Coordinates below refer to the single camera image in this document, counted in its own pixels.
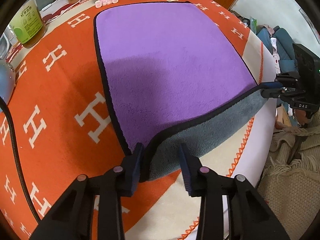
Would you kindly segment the purple and grey towel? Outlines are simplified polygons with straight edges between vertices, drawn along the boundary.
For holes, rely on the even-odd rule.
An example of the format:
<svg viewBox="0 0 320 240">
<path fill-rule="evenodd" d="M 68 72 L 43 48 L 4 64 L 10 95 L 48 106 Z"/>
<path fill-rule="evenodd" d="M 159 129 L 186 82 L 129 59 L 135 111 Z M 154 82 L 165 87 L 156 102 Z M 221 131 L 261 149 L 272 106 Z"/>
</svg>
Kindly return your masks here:
<svg viewBox="0 0 320 240">
<path fill-rule="evenodd" d="M 94 42 L 121 148 L 144 145 L 142 182 L 178 170 L 180 144 L 201 157 L 266 103 L 231 42 L 191 3 L 106 9 L 94 18 Z"/>
</svg>

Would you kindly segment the bottle with green label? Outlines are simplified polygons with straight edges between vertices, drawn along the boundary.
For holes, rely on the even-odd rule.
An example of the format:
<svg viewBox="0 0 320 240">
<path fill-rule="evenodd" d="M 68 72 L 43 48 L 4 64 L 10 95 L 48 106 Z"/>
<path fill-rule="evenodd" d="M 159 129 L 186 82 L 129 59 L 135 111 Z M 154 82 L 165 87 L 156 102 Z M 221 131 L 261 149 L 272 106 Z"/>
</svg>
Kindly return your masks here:
<svg viewBox="0 0 320 240">
<path fill-rule="evenodd" d="M 46 33 L 46 25 L 34 0 L 27 0 L 9 23 L 24 48 L 31 48 Z"/>
</svg>

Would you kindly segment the beige knit blanket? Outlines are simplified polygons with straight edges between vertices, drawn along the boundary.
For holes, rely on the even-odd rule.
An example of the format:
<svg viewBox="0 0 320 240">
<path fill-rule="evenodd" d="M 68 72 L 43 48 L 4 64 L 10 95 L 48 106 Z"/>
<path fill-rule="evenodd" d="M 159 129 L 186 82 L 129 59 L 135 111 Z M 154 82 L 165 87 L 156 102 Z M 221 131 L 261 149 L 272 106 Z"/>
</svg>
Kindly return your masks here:
<svg viewBox="0 0 320 240">
<path fill-rule="evenodd" d="M 299 126 L 278 125 L 258 192 L 291 239 L 300 239 L 319 212 L 319 113 Z"/>
</svg>

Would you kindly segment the blue sofa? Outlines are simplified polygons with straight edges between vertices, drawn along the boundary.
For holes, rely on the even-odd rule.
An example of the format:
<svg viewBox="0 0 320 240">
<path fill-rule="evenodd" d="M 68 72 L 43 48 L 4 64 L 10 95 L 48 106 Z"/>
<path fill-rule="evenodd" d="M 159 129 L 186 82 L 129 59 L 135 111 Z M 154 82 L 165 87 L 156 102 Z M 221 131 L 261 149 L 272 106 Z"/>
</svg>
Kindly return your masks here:
<svg viewBox="0 0 320 240">
<path fill-rule="evenodd" d="M 297 71 L 297 60 L 293 49 L 294 41 L 284 28 L 279 26 L 271 28 L 266 24 L 259 25 L 257 37 L 274 57 L 277 73 Z"/>
</svg>

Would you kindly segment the blue snow globe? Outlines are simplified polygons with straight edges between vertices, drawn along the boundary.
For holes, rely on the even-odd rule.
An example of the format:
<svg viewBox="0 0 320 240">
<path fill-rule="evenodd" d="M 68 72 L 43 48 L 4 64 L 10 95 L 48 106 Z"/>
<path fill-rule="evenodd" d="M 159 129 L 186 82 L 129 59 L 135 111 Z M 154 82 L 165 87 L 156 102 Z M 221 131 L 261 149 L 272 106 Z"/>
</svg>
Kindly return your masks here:
<svg viewBox="0 0 320 240">
<path fill-rule="evenodd" d="M 9 103 L 16 84 L 16 72 L 11 64 L 4 60 L 0 62 L 0 93 L 6 104 Z"/>
</svg>

